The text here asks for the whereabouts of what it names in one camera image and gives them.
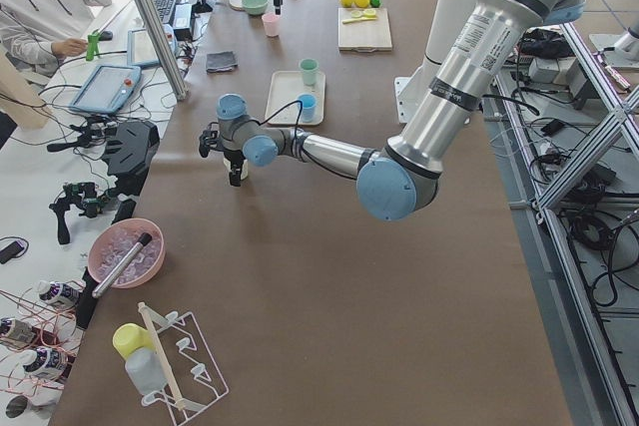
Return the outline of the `cream white cup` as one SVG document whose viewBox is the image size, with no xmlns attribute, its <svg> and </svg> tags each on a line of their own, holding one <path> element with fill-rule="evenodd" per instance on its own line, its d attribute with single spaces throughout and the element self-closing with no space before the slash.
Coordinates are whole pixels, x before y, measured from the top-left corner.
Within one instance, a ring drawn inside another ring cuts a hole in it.
<svg viewBox="0 0 639 426">
<path fill-rule="evenodd" d="M 232 164 L 231 164 L 231 162 L 228 159 L 223 158 L 223 164 L 224 164 L 227 172 L 229 174 L 231 174 L 232 173 Z M 242 161 L 241 174 L 240 174 L 240 181 L 241 182 L 244 181 L 248 176 L 249 176 L 249 163 L 248 163 L 247 160 L 243 160 Z"/>
</svg>

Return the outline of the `pink cup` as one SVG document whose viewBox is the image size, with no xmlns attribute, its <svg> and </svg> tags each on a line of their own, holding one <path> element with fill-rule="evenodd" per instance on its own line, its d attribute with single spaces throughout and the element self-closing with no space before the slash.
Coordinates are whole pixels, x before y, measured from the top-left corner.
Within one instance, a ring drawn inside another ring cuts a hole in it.
<svg viewBox="0 0 639 426">
<path fill-rule="evenodd" d="M 278 37 L 280 34 L 280 19 L 281 16 L 274 13 L 265 13 L 262 17 L 263 27 L 265 35 L 269 38 Z"/>
</svg>

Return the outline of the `green cup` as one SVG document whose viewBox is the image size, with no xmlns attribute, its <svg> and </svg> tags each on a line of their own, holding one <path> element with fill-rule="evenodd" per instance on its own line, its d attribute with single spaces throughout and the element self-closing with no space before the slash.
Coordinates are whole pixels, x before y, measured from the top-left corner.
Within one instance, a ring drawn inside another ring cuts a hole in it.
<svg viewBox="0 0 639 426">
<path fill-rule="evenodd" d="M 303 83 L 306 86 L 313 86 L 317 82 L 319 62 L 314 58 L 304 58 L 299 62 Z"/>
</svg>

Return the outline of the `blue cup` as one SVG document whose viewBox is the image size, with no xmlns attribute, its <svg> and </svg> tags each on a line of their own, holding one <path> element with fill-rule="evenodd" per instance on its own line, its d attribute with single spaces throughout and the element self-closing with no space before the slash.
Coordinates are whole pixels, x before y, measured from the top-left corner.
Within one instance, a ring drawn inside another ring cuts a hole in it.
<svg viewBox="0 0 639 426">
<path fill-rule="evenodd" d="M 301 94 L 298 96 L 298 101 L 301 104 L 300 118 L 302 122 L 310 122 L 314 119 L 317 98 L 313 94 Z"/>
</svg>

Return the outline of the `cream rabbit tray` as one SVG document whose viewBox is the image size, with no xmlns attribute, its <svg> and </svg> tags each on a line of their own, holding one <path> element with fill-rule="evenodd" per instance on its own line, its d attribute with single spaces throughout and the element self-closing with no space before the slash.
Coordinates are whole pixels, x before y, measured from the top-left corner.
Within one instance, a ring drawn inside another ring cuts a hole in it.
<svg viewBox="0 0 639 426">
<path fill-rule="evenodd" d="M 313 86 L 303 83 L 300 71 L 275 71 L 272 74 L 269 95 L 266 103 L 265 118 L 272 126 L 292 126 L 297 118 L 299 108 L 284 105 L 296 100 L 301 94 L 313 94 L 317 98 L 314 119 L 302 122 L 301 126 L 317 126 L 324 118 L 325 73 L 318 71 L 317 82 Z"/>
</svg>

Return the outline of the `green bowl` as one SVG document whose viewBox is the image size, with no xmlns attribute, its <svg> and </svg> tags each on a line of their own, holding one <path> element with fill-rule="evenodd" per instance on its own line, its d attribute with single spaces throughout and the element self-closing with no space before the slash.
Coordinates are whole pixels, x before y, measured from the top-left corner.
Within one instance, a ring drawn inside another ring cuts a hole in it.
<svg viewBox="0 0 639 426">
<path fill-rule="evenodd" d="M 262 16 L 266 13 L 269 0 L 242 0 L 244 11 L 252 16 Z"/>
</svg>

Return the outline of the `grey folded cloth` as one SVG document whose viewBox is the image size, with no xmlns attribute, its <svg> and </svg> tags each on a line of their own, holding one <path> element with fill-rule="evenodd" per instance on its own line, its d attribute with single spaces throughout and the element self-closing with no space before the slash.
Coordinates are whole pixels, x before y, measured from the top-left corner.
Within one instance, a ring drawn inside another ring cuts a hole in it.
<svg viewBox="0 0 639 426">
<path fill-rule="evenodd" d="M 207 73 L 229 72 L 234 70 L 237 66 L 237 58 L 233 51 L 209 53 L 206 56 Z"/>
</svg>

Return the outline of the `yellow plastic knife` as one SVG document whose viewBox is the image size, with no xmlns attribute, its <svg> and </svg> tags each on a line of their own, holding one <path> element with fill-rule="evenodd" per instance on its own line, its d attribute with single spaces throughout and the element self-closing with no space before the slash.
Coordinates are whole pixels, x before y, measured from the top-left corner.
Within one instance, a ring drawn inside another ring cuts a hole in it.
<svg viewBox="0 0 639 426">
<path fill-rule="evenodd" d="M 377 17 L 358 17 L 358 18 L 346 18 L 341 20 L 342 25 L 353 24 L 358 22 L 376 21 Z"/>
</svg>

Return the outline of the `bamboo cutting board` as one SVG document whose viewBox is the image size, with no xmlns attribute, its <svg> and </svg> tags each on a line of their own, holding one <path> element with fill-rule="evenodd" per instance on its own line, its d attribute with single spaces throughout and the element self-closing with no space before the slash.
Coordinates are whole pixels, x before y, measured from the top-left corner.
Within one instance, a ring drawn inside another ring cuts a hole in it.
<svg viewBox="0 0 639 426">
<path fill-rule="evenodd" d="M 353 8 L 337 9 L 337 46 L 341 51 L 376 52 L 391 51 L 392 40 L 387 9 L 380 7 L 376 11 L 376 21 L 358 22 L 342 25 L 341 20 L 350 17 Z"/>
</svg>

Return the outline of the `blue teach pendant far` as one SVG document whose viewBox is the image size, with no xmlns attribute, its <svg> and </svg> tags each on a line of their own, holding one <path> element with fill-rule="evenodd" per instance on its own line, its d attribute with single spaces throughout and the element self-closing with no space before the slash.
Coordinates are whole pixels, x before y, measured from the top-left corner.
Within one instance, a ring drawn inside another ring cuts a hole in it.
<svg viewBox="0 0 639 426">
<path fill-rule="evenodd" d="M 171 52 L 174 56 L 177 56 L 178 41 L 173 28 L 168 24 L 164 24 L 163 29 Z M 140 67 L 141 69 L 160 65 L 158 55 L 149 33 L 145 28 L 134 29 L 128 32 L 127 64 Z"/>
</svg>

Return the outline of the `blue teach pendant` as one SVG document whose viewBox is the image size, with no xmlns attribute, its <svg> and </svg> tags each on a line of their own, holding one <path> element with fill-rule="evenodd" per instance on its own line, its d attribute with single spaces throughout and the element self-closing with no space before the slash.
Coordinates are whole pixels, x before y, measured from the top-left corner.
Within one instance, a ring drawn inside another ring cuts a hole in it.
<svg viewBox="0 0 639 426">
<path fill-rule="evenodd" d="M 73 112 L 113 114 L 133 94 L 141 79 L 138 66 L 99 65 L 68 105 Z"/>
<path fill-rule="evenodd" d="M 177 56 L 178 41 L 173 28 L 168 24 L 164 24 L 163 29 L 171 52 L 174 56 Z M 160 65 L 158 55 L 149 33 L 145 28 L 134 29 L 128 32 L 127 64 L 140 67 L 141 69 Z"/>
</svg>

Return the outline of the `blue teach pendant near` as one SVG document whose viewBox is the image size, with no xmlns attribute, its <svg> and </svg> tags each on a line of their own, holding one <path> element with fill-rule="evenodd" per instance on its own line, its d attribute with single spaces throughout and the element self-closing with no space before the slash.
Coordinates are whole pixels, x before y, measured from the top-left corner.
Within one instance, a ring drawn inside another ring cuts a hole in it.
<svg viewBox="0 0 639 426">
<path fill-rule="evenodd" d="M 113 114 L 133 94 L 141 79 L 138 66 L 99 65 L 68 105 L 73 112 Z"/>
</svg>

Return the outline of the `green clamp tool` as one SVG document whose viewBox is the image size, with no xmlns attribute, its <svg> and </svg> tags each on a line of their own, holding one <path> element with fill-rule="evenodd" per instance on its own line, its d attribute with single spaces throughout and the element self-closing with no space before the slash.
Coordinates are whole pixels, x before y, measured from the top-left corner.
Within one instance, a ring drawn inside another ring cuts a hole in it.
<svg viewBox="0 0 639 426">
<path fill-rule="evenodd" d="M 92 33 L 87 36 L 87 50 L 86 50 L 86 60 L 88 62 L 93 61 L 96 57 L 100 57 L 100 42 L 101 32 L 96 29 Z"/>
</svg>

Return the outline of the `yellow cup on rack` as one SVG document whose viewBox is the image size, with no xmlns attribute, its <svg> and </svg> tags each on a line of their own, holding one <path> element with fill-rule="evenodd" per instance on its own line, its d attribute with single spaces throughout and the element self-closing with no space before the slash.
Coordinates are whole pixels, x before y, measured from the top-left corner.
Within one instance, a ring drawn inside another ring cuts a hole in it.
<svg viewBox="0 0 639 426">
<path fill-rule="evenodd" d="M 121 325 L 113 334 L 112 344 L 123 359 L 127 359 L 140 348 L 154 349 L 147 329 L 136 323 Z"/>
</svg>

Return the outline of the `grey cup on rack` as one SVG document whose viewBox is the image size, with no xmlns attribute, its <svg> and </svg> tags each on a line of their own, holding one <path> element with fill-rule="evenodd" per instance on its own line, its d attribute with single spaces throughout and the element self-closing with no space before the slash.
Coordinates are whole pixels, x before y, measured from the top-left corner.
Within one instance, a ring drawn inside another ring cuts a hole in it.
<svg viewBox="0 0 639 426">
<path fill-rule="evenodd" d="M 138 348 L 129 355 L 125 370 L 142 396 L 161 391 L 168 384 L 156 352 L 147 347 Z"/>
</svg>

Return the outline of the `plastic bottle upper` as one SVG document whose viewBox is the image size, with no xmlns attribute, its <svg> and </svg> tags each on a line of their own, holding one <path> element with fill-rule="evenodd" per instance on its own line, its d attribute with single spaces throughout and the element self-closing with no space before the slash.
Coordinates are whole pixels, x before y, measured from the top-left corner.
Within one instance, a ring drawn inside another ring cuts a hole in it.
<svg viewBox="0 0 639 426">
<path fill-rule="evenodd" d="M 65 282 L 40 280 L 36 291 L 41 301 L 61 311 L 74 308 L 80 299 L 80 291 Z"/>
</svg>

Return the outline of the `aluminium frame post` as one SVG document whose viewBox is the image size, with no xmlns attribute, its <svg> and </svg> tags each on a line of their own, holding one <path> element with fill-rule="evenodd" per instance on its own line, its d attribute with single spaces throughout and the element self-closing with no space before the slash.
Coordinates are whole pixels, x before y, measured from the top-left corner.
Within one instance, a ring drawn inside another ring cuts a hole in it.
<svg viewBox="0 0 639 426">
<path fill-rule="evenodd" d="M 187 98 L 188 90 L 178 67 L 175 55 L 169 47 L 167 37 L 153 0 L 134 0 L 151 43 L 169 81 L 173 94 L 178 101 Z"/>
</svg>

